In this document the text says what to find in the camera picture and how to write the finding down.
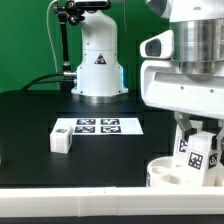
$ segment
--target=black tabletop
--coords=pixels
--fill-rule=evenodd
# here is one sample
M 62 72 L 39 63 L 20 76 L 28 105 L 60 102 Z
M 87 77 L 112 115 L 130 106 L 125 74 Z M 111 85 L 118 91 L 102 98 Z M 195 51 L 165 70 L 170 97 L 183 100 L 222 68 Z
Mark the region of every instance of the black tabletop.
M 58 118 L 139 119 L 143 135 L 73 135 L 68 154 L 50 152 Z M 207 120 L 210 129 L 216 122 Z M 143 187 L 149 161 L 172 155 L 173 112 L 146 107 L 137 92 L 110 104 L 75 101 L 59 91 L 0 94 L 0 188 Z M 223 223 L 223 216 L 39 218 L 35 223 Z M 34 219 L 0 219 L 1 222 Z

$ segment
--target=black cable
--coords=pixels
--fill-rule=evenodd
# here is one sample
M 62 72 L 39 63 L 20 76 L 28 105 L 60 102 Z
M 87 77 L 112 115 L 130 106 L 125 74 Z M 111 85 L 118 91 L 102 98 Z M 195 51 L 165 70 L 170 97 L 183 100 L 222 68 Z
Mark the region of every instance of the black cable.
M 48 79 L 48 78 L 52 78 L 52 77 L 58 77 L 58 76 L 63 76 L 63 73 L 55 73 L 55 74 L 49 74 L 49 75 L 41 76 L 39 78 L 34 79 L 33 81 L 31 81 L 27 85 L 25 85 L 21 90 L 26 91 L 26 90 L 29 89 L 30 86 L 34 85 L 34 83 L 37 83 L 40 80 Z
M 26 90 L 28 90 L 31 86 L 33 86 L 33 85 L 38 85 L 38 84 L 49 84 L 49 83 L 61 83 L 61 82 L 66 82 L 65 80 L 58 80 L 58 81 L 44 81 L 44 82 L 34 82 L 34 83 L 31 83 L 31 84 L 28 84 L 28 85 L 26 85 L 26 86 L 24 86 L 24 87 L 26 87 L 26 88 L 24 88 L 24 89 L 22 89 L 22 90 L 24 90 L 24 91 L 26 91 Z
M 125 27 L 125 34 L 126 34 L 126 40 L 127 40 L 127 48 L 128 48 L 128 55 L 129 55 L 129 63 L 130 63 L 130 73 L 131 73 L 131 85 L 132 88 L 134 88 L 134 75 L 133 75 L 133 61 L 131 56 L 131 47 L 130 47 L 130 40 L 128 37 L 128 27 L 127 27 L 127 1 L 124 0 L 124 27 Z

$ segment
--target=metal bracket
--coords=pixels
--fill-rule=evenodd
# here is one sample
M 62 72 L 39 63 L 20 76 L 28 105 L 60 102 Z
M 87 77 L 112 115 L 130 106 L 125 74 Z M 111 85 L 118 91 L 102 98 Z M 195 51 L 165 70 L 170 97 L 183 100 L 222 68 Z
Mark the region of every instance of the metal bracket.
M 219 127 L 221 131 L 217 135 L 217 149 L 224 151 L 224 120 L 219 120 Z
M 182 130 L 182 139 L 188 141 L 190 135 L 197 133 L 197 129 L 193 128 L 191 125 L 189 119 L 190 114 L 175 111 L 174 117 L 180 129 Z

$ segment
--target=robot camera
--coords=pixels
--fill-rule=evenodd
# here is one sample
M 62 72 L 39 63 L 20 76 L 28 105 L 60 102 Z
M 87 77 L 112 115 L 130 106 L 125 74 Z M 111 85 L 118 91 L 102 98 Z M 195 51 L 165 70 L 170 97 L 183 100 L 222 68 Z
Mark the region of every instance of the robot camera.
M 108 0 L 74 0 L 75 6 L 82 9 L 108 9 Z

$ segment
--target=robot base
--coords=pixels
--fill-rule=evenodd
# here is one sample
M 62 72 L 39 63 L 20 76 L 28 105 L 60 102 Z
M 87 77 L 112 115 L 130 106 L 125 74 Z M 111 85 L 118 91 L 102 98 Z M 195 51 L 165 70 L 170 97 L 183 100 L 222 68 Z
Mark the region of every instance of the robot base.
M 128 89 L 124 89 L 120 94 L 114 96 L 87 96 L 72 90 L 72 98 L 86 103 L 106 104 L 121 101 L 128 98 Z

